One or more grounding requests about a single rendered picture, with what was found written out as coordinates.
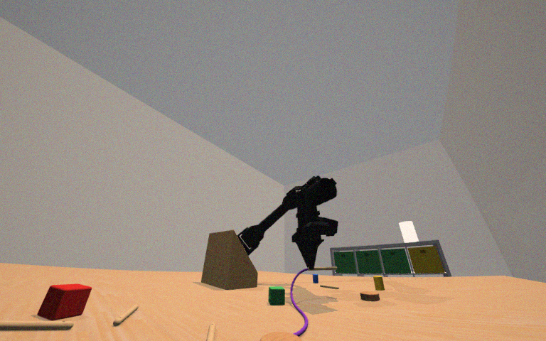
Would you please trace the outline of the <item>red block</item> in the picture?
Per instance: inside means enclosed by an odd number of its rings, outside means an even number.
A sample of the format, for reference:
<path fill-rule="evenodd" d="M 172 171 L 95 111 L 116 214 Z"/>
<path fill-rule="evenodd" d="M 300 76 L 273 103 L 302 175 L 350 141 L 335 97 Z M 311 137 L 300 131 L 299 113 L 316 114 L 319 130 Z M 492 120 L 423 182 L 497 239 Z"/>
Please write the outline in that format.
<path fill-rule="evenodd" d="M 91 290 L 76 283 L 52 285 L 37 314 L 52 321 L 82 315 Z"/>

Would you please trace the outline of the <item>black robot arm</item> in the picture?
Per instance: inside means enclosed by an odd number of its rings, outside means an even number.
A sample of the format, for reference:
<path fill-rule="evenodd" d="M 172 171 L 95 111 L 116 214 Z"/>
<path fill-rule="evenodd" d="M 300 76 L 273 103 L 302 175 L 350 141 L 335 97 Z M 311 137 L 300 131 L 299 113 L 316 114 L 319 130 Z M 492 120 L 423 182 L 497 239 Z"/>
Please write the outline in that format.
<path fill-rule="evenodd" d="M 316 207 L 321 203 L 328 202 L 336 196 L 337 183 L 334 179 L 314 176 L 306 183 L 307 184 L 304 184 L 303 186 L 296 186 L 291 189 L 287 193 L 287 196 L 284 197 L 282 204 L 273 213 L 265 217 L 259 224 L 250 226 L 249 228 L 247 227 L 237 235 L 248 255 L 258 247 L 259 242 L 263 239 L 264 232 L 289 210 L 309 206 Z M 317 215 L 316 222 L 329 223 L 332 226 L 333 235 L 337 233 L 337 220 L 327 219 Z M 240 238 L 241 234 L 242 239 Z"/>

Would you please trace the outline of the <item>yellow cylinder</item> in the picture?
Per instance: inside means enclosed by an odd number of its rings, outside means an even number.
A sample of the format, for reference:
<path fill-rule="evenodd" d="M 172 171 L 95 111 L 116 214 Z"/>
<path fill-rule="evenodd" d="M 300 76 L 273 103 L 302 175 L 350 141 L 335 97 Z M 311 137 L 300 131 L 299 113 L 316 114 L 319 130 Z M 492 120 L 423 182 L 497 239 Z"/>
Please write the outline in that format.
<path fill-rule="evenodd" d="M 375 290 L 377 291 L 384 291 L 385 290 L 385 286 L 383 284 L 383 279 L 382 279 L 382 276 L 374 276 L 373 277 L 374 279 L 374 284 L 375 284 Z"/>

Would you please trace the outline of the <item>green block with hole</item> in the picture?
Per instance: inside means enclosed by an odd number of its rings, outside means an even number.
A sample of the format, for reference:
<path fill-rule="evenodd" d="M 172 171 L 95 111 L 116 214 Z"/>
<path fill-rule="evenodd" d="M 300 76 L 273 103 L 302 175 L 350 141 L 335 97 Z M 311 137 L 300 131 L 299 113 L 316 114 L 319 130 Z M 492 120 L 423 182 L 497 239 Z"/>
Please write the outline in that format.
<path fill-rule="evenodd" d="M 269 287 L 268 302 L 270 305 L 285 305 L 285 289 L 283 287 Z"/>

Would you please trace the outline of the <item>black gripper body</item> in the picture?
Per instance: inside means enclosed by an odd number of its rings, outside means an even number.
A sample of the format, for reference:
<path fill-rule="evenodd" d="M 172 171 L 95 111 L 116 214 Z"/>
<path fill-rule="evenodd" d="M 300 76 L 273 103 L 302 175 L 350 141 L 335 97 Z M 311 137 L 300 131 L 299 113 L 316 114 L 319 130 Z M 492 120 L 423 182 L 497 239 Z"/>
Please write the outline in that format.
<path fill-rule="evenodd" d="M 296 233 L 292 235 L 291 242 L 297 242 L 300 239 L 321 239 L 321 235 L 333 235 L 333 229 L 329 223 L 316 222 L 317 215 L 320 215 L 320 211 L 317 211 L 316 207 L 301 207 L 297 210 L 298 227 Z"/>

